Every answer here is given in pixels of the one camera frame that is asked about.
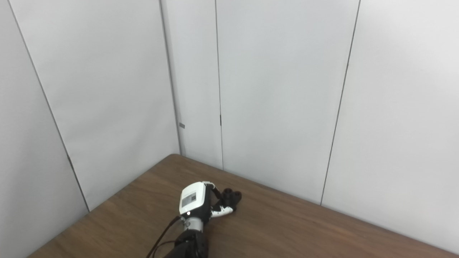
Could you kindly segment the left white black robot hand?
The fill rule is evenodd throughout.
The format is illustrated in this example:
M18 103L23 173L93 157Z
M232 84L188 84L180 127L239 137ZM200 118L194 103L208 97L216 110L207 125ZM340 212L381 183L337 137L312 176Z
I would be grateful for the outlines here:
M195 182L182 190L179 215L186 229L202 231L211 219L233 213L242 193L226 188L220 191L209 181Z

